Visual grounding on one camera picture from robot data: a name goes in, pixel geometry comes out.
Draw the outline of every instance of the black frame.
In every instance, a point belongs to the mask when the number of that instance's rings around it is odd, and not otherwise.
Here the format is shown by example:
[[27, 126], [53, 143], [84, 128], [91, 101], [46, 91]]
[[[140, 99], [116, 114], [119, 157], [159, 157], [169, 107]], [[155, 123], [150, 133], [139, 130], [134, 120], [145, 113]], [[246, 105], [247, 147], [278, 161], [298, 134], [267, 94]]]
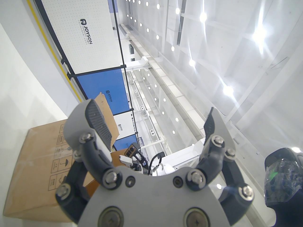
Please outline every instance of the black frame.
[[[122, 52], [122, 46], [121, 46], [121, 40], [120, 40], [120, 34], [119, 34], [119, 30], [118, 30], [118, 21], [117, 21], [117, 15], [116, 15], [116, 8], [115, 8], [115, 3], [114, 3], [114, 0], [112, 0], [112, 4], [113, 4], [113, 10], [114, 10], [114, 16], [115, 16], [115, 23], [116, 23], [116, 28], [117, 28], [117, 35], [118, 35], [118, 41], [119, 41], [119, 46], [120, 46], [120, 52], [121, 52], [121, 57], [122, 57], [122, 63], [123, 65], [119, 66], [119, 67], [112, 67], [112, 68], [107, 68], [107, 69], [100, 69], [100, 70], [95, 70], [95, 71], [90, 71], [90, 72], [84, 72], [84, 73], [80, 73], [80, 74], [75, 74], [74, 70], [72, 69], [63, 49], [62, 49], [62, 46], [54, 32], [54, 29], [52, 27], [52, 24], [47, 16], [47, 13], [44, 9], [44, 6], [43, 6], [43, 3], [42, 3], [42, 0], [34, 0], [36, 5], [37, 5], [37, 8], [38, 8], [38, 11], [40, 12], [40, 15], [45, 23], [45, 26], [47, 27], [59, 53], [61, 54], [62, 56], [62, 60], [61, 60], [61, 64], [63, 65], [64, 63], [67, 65], [67, 68], [69, 70], [69, 72], [67, 73], [67, 77], [69, 79], [71, 78], [74, 78], [75, 79], [75, 82], [77, 84], [77, 86], [79, 87], [81, 93], [83, 94], [84, 98], [87, 100], [88, 97], [86, 95], [86, 93], [84, 92], [84, 89], [82, 87], [82, 85], [80, 84], [79, 80], [78, 80], [78, 76], [82, 76], [82, 75], [87, 75], [87, 74], [94, 74], [94, 73], [99, 73], [99, 72], [105, 72], [105, 71], [110, 71], [110, 70], [115, 70], [115, 69], [124, 69], [124, 73], [126, 75], [126, 65], [125, 65], [125, 62], [124, 62], [124, 57], [123, 57], [123, 52]], [[126, 85], [127, 85], [127, 89], [128, 89], [128, 93], [129, 93], [129, 101], [131, 103], [131, 109], [130, 110], [133, 110], [133, 106], [132, 106], [132, 99], [131, 99], [131, 96], [130, 96], [130, 90], [129, 90], [129, 82], [128, 82], [128, 79], [126, 77]], [[133, 118], [134, 118], [134, 124], [135, 124], [135, 135], [136, 135], [136, 138], [137, 138], [137, 144], [139, 144], [139, 141], [138, 141], [138, 132], [137, 132], [137, 126], [136, 126], [136, 120], [135, 120], [135, 117], [134, 117], [134, 114], [133, 114]]]

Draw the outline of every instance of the cable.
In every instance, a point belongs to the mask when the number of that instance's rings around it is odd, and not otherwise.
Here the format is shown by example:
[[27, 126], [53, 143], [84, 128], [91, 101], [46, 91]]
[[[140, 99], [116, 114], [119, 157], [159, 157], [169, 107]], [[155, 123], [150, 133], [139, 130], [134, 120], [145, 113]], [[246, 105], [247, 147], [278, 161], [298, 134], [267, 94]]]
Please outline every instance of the cable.
[[147, 173], [147, 175], [150, 175], [151, 174], [151, 166], [152, 166], [152, 163], [154, 162], [154, 159], [155, 158], [159, 158], [159, 156], [160, 156], [160, 159], [159, 159], [159, 163], [158, 163], [158, 166], [160, 165], [160, 163], [161, 163], [161, 161], [162, 161], [162, 157], [161, 157], [161, 155], [158, 153], [158, 154], [156, 154], [152, 159], [151, 159], [151, 163], [149, 164], [149, 169], [148, 169], [148, 173]]

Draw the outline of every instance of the pegboard wall panel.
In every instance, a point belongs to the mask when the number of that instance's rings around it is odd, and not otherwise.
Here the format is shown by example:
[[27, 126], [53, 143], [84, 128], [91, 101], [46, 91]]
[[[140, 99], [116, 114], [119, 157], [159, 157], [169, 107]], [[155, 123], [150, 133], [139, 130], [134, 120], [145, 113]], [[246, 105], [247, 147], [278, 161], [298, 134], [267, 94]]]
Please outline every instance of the pegboard wall panel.
[[42, 0], [75, 74], [122, 63], [107, 0]]

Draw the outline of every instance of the blue wall panel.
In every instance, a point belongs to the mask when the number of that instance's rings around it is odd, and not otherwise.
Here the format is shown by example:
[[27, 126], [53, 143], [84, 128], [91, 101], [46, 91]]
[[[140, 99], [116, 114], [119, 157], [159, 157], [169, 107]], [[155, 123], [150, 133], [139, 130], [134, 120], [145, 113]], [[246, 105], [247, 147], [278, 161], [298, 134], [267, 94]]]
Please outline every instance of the blue wall panel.
[[102, 92], [113, 114], [129, 110], [121, 69], [82, 75], [78, 79], [89, 99]]
[[134, 142], [137, 143], [137, 138], [136, 138], [135, 134], [122, 138], [122, 139], [119, 139], [119, 140], [116, 140], [114, 143], [114, 146], [118, 151], [118, 150], [122, 150], [125, 148], [129, 148], [129, 146]]

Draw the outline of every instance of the gray metal plate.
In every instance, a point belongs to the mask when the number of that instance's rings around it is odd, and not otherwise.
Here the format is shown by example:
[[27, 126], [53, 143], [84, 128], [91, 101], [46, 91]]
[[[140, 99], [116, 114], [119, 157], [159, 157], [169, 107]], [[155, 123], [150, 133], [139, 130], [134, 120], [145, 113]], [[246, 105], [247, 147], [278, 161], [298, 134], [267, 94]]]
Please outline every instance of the gray metal plate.
[[[197, 207], [208, 216], [211, 227], [230, 226], [219, 201], [207, 186], [194, 192], [185, 182], [189, 167], [181, 168], [169, 175], [151, 177], [119, 166], [123, 182], [116, 190], [110, 191], [99, 186], [85, 208], [78, 227], [97, 226], [101, 212], [109, 207], [118, 207], [124, 215], [124, 227], [174, 226], [183, 227], [186, 211]], [[136, 179], [132, 188], [125, 186], [128, 176]], [[180, 176], [182, 188], [173, 185], [173, 178]]]

